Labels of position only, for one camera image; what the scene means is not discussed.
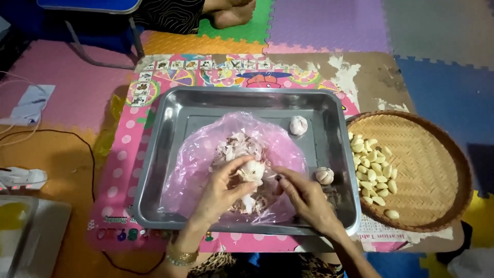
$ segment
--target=hand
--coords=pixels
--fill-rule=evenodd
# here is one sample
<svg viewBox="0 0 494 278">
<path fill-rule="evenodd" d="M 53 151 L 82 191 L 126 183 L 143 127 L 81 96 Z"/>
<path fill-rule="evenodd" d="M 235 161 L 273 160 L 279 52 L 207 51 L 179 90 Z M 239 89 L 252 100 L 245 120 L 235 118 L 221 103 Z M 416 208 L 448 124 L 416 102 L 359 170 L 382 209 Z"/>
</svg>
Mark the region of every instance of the hand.
<svg viewBox="0 0 494 278">
<path fill-rule="evenodd" d="M 234 174 L 240 166 L 254 159 L 252 155 L 237 157 L 228 162 L 221 169 L 214 172 L 204 188 L 203 195 L 197 205 L 190 221 L 205 222 L 211 226 L 218 222 L 218 218 L 225 213 L 233 203 L 244 195 L 253 193 L 255 183 L 238 184 L 233 189 L 227 185 L 231 181 L 230 175 Z"/>
<path fill-rule="evenodd" d="M 318 182 L 309 181 L 300 173 L 285 167 L 274 167 L 273 170 L 283 175 L 280 186 L 298 215 L 324 235 L 335 237 L 341 232 L 346 235 L 345 228 L 334 214 Z"/>
</svg>

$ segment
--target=stainless steel tray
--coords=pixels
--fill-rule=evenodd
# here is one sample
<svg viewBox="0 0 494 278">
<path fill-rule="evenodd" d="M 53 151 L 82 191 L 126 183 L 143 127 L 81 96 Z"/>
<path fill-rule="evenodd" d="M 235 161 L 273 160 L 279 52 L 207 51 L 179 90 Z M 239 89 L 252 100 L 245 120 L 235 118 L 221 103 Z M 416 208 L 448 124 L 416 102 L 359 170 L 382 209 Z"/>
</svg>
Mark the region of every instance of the stainless steel tray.
<svg viewBox="0 0 494 278">
<path fill-rule="evenodd" d="M 228 112 L 252 112 L 288 130 L 290 118 L 300 115 L 308 131 L 292 136 L 302 149 L 309 170 L 330 166 L 335 172 L 336 212 L 348 234 L 360 225 L 357 178 L 340 100 L 326 90 L 175 87 L 164 93 L 146 152 L 134 201 L 134 217 L 146 228 L 181 229 L 186 218 L 159 213 L 163 185 L 173 171 L 178 149 L 187 136 Z M 219 223 L 212 232 L 315 235 L 300 220 L 279 224 Z"/>
</svg>

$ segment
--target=round bamboo basket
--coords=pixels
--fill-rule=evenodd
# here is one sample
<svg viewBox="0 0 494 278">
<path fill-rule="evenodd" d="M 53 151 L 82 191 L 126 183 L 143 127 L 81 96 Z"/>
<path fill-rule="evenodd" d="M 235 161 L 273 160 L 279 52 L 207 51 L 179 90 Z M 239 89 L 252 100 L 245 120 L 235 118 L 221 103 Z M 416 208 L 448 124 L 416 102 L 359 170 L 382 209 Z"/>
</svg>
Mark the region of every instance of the round bamboo basket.
<svg viewBox="0 0 494 278">
<path fill-rule="evenodd" d="M 383 197 L 385 206 L 369 205 L 361 196 L 362 210 L 371 218 L 397 229 L 435 232 L 463 215 L 472 199 L 472 174 L 446 132 L 416 115 L 392 110 L 365 113 L 348 131 L 377 139 L 372 148 L 387 146 L 393 154 L 386 161 L 398 169 L 398 190 Z M 390 219 L 386 210 L 400 217 Z"/>
</svg>

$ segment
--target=purple foam mat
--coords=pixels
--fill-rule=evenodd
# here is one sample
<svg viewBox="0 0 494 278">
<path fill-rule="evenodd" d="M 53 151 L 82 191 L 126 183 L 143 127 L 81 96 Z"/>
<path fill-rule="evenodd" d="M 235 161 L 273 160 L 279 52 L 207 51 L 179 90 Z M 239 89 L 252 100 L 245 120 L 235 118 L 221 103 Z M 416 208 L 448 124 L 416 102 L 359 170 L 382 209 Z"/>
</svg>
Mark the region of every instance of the purple foam mat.
<svg viewBox="0 0 494 278">
<path fill-rule="evenodd" d="M 381 0 L 275 0 L 269 44 L 390 52 Z"/>
</svg>

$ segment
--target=chair leg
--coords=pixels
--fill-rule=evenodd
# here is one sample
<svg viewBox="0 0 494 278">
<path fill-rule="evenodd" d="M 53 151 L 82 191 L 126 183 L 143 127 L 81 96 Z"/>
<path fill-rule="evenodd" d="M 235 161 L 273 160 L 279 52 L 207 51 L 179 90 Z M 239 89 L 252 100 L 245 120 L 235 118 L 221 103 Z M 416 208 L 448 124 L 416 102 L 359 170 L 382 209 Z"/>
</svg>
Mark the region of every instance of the chair leg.
<svg viewBox="0 0 494 278">
<path fill-rule="evenodd" d="M 139 35 L 139 32 L 135 28 L 134 19 L 132 18 L 132 16 L 129 16 L 128 20 L 130 22 L 130 28 L 132 29 L 132 34 L 134 35 L 135 51 L 137 52 L 137 57 L 141 59 L 142 57 L 145 56 L 144 49 L 142 48 L 141 36 Z"/>
<path fill-rule="evenodd" d="M 108 64 L 108 63 L 103 63 L 103 62 L 96 62 L 95 60 L 91 59 L 91 57 L 89 57 L 86 54 L 81 43 L 79 42 L 79 38 L 77 37 L 76 32 L 74 31 L 74 28 L 72 27 L 72 24 L 70 24 L 70 22 L 67 20 L 65 20 L 65 24 L 67 25 L 67 28 L 69 28 L 70 34 L 72 35 L 72 39 L 75 42 L 75 48 L 76 48 L 77 52 L 79 53 L 79 56 L 81 57 L 82 60 L 88 62 L 91 65 L 100 66 L 100 67 L 129 69 L 129 70 L 135 69 L 135 66 Z"/>
</svg>

